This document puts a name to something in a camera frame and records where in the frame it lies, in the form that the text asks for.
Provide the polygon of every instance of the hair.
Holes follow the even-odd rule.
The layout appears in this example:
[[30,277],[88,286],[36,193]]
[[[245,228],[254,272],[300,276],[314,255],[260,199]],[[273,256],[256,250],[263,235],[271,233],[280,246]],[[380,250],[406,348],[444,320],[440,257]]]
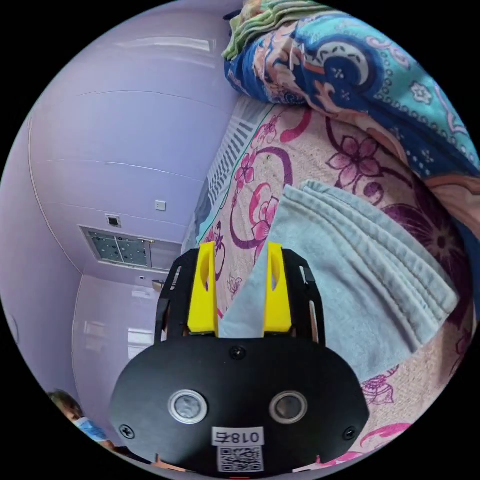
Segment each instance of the hair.
[[48,398],[59,408],[64,408],[75,415],[75,419],[81,419],[84,416],[79,403],[63,390],[49,391]]

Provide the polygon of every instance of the floral blanket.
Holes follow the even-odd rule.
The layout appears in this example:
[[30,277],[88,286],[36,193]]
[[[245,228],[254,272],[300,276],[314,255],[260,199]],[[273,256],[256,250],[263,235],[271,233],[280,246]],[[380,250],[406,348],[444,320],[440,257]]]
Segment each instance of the floral blanket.
[[309,107],[274,106],[231,170],[197,243],[215,242],[218,315],[223,317],[265,246],[285,185],[318,179],[360,196],[404,226],[452,278],[460,302],[434,339],[408,361],[363,383],[370,419],[357,442],[325,468],[388,443],[435,401],[472,336],[469,260],[453,221],[412,171],[359,128]]
[[[225,62],[225,75],[244,95],[266,103],[308,104],[329,119],[358,127],[422,179],[462,236],[478,317],[479,156],[445,93],[408,53],[366,23],[335,12],[260,36]],[[349,140],[341,146],[347,157],[369,153],[365,145],[354,153],[357,145]],[[359,176],[381,173],[373,162],[343,157],[331,165],[341,172],[336,180],[341,187],[355,184]],[[373,194],[376,188],[369,190],[374,196],[380,195]]]

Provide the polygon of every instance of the black border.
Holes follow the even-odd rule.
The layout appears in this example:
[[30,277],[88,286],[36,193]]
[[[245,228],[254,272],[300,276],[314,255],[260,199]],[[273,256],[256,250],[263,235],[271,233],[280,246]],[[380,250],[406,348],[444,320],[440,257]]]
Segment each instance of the black border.
[[[443,88],[479,144],[474,76],[479,27],[478,16],[469,11],[471,4],[419,0],[328,3],[371,24],[418,60]],[[7,159],[33,104],[63,66],[109,29],[159,4],[147,0],[85,0],[2,5],[3,158]],[[26,366],[6,325],[1,322],[5,329],[0,336],[4,400],[1,431],[6,445],[1,464],[8,474],[153,478],[93,444],[59,414]],[[472,450],[479,445],[480,405],[474,394],[479,366],[477,334],[457,374],[428,411],[393,443],[334,477],[467,473],[468,467],[477,462]]]

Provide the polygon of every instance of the person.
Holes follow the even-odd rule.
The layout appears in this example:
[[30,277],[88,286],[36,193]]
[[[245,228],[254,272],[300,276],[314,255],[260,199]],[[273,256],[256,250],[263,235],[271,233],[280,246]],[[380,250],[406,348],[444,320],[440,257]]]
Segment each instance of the person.
[[107,450],[111,450],[117,454],[123,455],[138,462],[160,467],[162,469],[176,470],[178,472],[185,472],[183,468],[179,468],[168,463],[162,462],[158,457],[155,463],[151,463],[134,453],[127,447],[115,446],[107,437],[105,431],[96,425],[92,420],[85,417],[80,404],[68,393],[63,390],[55,390],[47,392],[50,400],[57,406],[57,408],[68,418],[76,427],[78,427],[84,434],[97,442]]

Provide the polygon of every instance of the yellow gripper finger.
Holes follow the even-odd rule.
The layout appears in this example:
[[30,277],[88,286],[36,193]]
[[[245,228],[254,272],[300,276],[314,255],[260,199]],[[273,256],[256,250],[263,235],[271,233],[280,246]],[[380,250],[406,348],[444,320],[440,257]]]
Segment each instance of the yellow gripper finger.
[[289,292],[285,276],[284,256],[279,243],[268,242],[263,335],[286,334],[292,328]]
[[213,241],[200,245],[187,325],[192,334],[214,333],[218,337],[214,246]]

